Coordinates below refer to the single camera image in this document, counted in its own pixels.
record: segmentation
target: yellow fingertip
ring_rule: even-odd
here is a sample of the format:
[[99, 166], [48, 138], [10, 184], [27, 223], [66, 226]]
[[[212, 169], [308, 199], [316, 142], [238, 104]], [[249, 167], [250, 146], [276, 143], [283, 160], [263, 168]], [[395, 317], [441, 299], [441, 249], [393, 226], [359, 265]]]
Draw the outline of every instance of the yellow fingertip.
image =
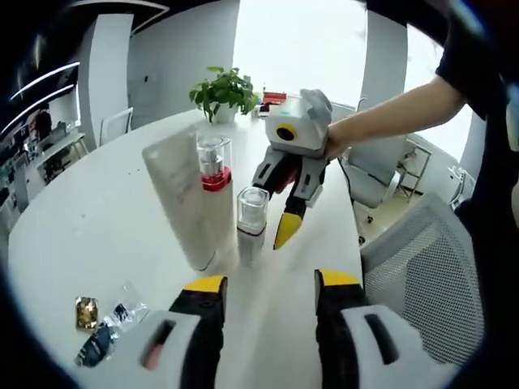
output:
[[220, 290], [221, 281], [224, 279], [224, 276], [213, 276], [206, 278], [199, 278], [198, 280], [194, 280], [190, 284], [184, 287], [184, 290], [192, 290], [194, 292], [211, 292], [218, 293]]
[[284, 213], [277, 227], [274, 250], [280, 249], [301, 227], [302, 218], [293, 213]]
[[323, 286], [359, 284], [357, 277], [344, 271], [318, 269], [323, 276]]

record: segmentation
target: black sleeve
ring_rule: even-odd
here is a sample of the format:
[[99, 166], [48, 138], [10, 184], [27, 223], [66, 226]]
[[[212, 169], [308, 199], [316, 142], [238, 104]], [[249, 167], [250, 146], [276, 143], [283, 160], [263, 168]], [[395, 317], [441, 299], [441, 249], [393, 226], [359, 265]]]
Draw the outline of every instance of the black sleeve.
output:
[[481, 91], [485, 90], [482, 88], [486, 81], [485, 61], [487, 56], [483, 54], [479, 40], [471, 36], [459, 20], [451, 18], [444, 56], [436, 74], [458, 90], [470, 108], [483, 119], [486, 113]]
[[50, 118], [50, 113], [45, 112], [45, 111], [42, 112], [40, 119], [41, 119], [41, 125], [43, 127], [45, 127], [45, 128], [48, 127], [50, 129], [52, 129], [52, 119]]

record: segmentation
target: human arm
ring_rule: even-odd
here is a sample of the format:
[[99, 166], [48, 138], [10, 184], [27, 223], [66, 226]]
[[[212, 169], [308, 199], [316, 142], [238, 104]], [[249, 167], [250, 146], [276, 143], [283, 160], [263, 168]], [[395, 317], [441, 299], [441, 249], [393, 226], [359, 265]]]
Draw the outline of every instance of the human arm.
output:
[[330, 126], [337, 143], [352, 144], [386, 136], [405, 135], [438, 126], [453, 118], [465, 99], [441, 77]]
[[329, 156], [339, 156], [352, 143], [438, 126], [455, 116], [465, 102], [484, 118], [481, 91], [487, 89], [487, 82], [480, 70], [486, 61], [480, 55], [478, 42], [456, 18], [451, 19], [437, 76], [430, 83], [333, 123]]

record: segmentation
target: window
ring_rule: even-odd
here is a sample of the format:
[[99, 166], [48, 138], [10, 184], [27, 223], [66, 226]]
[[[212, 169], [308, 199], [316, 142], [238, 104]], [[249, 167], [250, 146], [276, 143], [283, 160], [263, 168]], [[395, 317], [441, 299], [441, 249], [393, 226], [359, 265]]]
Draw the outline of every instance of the window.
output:
[[319, 88], [356, 106], [366, 61], [366, 6], [355, 0], [242, 0], [234, 66], [256, 90]]
[[[418, 29], [408, 26], [408, 57], [405, 91], [424, 85], [435, 76], [444, 49]], [[456, 160], [460, 160], [469, 136], [472, 109], [466, 105], [449, 122], [442, 126], [418, 132]]]

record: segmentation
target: plastic bag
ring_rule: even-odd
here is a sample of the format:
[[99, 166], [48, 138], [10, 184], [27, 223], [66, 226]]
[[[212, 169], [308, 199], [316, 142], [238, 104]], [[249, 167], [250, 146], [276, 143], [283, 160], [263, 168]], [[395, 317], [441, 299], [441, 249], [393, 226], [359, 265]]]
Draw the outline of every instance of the plastic bag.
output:
[[125, 284], [97, 331], [85, 342], [77, 357], [78, 366], [94, 367], [114, 351], [117, 340], [144, 320], [149, 309], [131, 284]]

